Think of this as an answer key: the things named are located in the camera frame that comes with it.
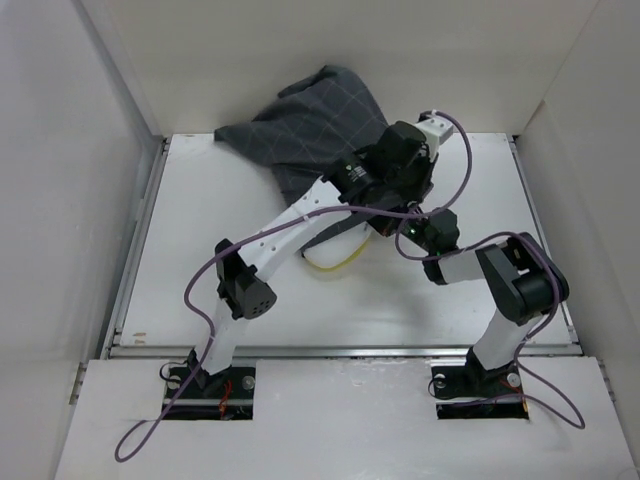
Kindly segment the dark grey checked pillowcase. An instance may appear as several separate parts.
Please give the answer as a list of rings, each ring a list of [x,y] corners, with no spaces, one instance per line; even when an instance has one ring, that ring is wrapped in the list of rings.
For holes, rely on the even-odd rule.
[[[291,205],[331,163],[376,143],[388,126],[354,71],[326,65],[281,90],[252,120],[216,129],[214,141],[269,169]]]

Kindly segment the white pillow with yellow band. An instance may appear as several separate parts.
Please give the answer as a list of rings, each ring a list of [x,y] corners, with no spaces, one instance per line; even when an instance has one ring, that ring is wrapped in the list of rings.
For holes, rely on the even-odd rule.
[[[362,223],[301,252],[305,261],[321,272],[338,270],[355,260],[371,236],[369,224]]]

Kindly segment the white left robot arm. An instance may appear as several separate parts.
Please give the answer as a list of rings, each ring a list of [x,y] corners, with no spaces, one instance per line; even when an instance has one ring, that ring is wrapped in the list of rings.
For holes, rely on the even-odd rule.
[[[373,145],[332,163],[301,197],[253,236],[216,245],[219,280],[209,332],[188,356],[189,384],[205,397],[223,387],[224,373],[248,323],[277,300],[268,282],[279,267],[335,225],[352,228],[378,217],[400,218],[421,202],[441,135],[438,121],[398,121]]]

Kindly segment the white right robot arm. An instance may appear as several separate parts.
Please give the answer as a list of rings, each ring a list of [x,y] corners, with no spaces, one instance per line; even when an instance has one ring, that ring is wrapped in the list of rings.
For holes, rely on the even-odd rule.
[[[569,296],[569,285],[528,232],[499,232],[461,248],[457,216],[450,210],[425,219],[401,220],[394,231],[424,250],[419,261],[434,284],[482,280],[495,312],[481,338],[468,350],[463,370],[466,387],[484,394],[508,375],[518,347],[544,315]]]

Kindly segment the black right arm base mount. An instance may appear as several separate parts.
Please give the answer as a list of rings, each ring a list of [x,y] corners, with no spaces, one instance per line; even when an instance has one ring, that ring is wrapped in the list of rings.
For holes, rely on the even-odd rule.
[[[513,361],[485,370],[468,351],[463,363],[433,363],[428,389],[436,399],[439,420],[529,419]]]

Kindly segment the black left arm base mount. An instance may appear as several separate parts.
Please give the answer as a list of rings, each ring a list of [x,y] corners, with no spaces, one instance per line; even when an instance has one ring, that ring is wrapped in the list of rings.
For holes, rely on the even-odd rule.
[[[256,363],[241,361],[209,376],[201,388],[193,380],[172,404],[165,420],[247,421],[253,419]]]

